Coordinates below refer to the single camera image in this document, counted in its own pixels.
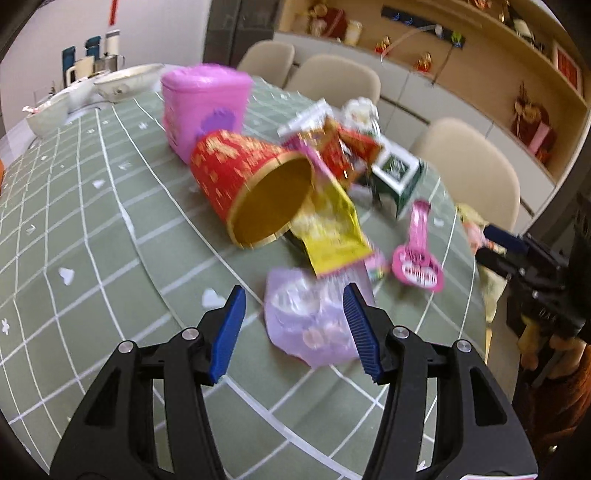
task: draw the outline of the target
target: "red cylindrical container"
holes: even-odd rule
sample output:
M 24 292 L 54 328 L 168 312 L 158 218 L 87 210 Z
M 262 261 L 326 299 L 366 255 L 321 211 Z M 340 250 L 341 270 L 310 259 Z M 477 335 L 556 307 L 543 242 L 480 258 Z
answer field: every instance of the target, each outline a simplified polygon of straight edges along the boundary
M 190 165 L 230 238 L 243 248 L 285 233 L 313 185 L 304 154 L 226 130 L 203 137 Z

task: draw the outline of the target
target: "pink packaging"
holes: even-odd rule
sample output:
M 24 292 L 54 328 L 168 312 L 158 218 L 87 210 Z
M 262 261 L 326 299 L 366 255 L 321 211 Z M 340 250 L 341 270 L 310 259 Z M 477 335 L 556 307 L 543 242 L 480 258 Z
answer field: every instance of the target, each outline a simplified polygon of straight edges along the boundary
M 213 63 L 162 76 L 164 129 L 171 148 L 186 164 L 202 136 L 216 130 L 242 132 L 251 87 L 247 73 Z

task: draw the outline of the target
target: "paper confetti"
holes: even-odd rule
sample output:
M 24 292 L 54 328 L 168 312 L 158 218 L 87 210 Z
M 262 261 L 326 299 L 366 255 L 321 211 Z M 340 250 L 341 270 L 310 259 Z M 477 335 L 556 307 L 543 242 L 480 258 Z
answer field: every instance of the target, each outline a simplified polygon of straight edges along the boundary
M 64 281 L 64 285 L 69 287 L 74 280 L 74 271 L 69 268 L 60 267 L 58 270 L 61 279 Z
M 204 309 L 218 309 L 226 304 L 226 299 L 217 294 L 213 288 L 206 288 L 201 296 L 201 305 Z

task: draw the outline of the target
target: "metal pitcher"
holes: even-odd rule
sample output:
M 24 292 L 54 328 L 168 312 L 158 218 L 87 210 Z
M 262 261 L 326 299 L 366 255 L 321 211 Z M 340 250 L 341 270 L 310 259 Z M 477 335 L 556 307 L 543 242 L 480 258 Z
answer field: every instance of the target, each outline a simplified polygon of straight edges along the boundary
M 116 72 L 119 70 L 119 58 L 122 59 L 121 67 L 125 67 L 125 57 L 123 55 L 106 55 L 95 62 L 95 72 L 103 72 L 104 70 Z

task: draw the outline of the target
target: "white wall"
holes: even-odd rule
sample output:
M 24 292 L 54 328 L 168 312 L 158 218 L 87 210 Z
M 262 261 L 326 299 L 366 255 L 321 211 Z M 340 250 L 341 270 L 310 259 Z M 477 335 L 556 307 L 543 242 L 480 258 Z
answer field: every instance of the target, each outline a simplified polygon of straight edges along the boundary
M 0 98 L 6 130 L 33 104 L 33 91 L 62 83 L 61 51 L 85 55 L 90 37 L 121 30 L 127 66 L 199 63 L 211 0 L 121 0 L 117 23 L 108 27 L 111 0 L 57 0 L 35 12 L 0 64 Z

